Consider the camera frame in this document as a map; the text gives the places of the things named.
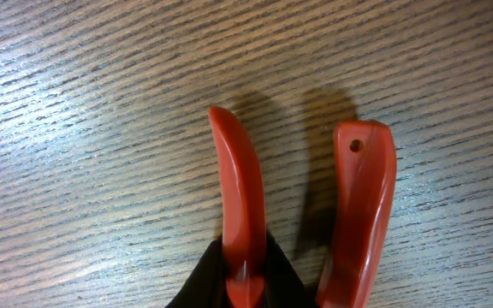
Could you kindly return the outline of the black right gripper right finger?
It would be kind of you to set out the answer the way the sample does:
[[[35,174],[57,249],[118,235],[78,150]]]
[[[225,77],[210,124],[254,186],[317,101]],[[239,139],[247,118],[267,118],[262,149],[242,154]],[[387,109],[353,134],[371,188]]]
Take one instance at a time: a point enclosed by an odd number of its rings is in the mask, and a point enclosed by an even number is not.
[[[264,306],[267,308],[315,308],[302,280],[270,232],[266,233]]]

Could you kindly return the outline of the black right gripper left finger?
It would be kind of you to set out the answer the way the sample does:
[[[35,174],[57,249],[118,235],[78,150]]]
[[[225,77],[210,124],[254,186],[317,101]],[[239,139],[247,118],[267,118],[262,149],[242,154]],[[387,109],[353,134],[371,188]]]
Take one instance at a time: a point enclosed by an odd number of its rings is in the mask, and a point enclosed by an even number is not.
[[[225,290],[222,238],[213,240],[166,308],[229,307]]]

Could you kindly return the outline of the red handled cutters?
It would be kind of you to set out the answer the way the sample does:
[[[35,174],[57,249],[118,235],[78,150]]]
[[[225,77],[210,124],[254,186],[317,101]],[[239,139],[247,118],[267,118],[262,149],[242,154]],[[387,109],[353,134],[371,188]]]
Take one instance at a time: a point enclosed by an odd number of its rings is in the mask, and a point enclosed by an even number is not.
[[[260,307],[269,278],[264,184],[252,142],[230,111],[211,107],[223,200],[225,289],[233,307]],[[364,307],[377,274],[396,181],[396,154],[389,127],[378,121],[336,125],[338,188],[330,259],[316,294],[322,307]]]

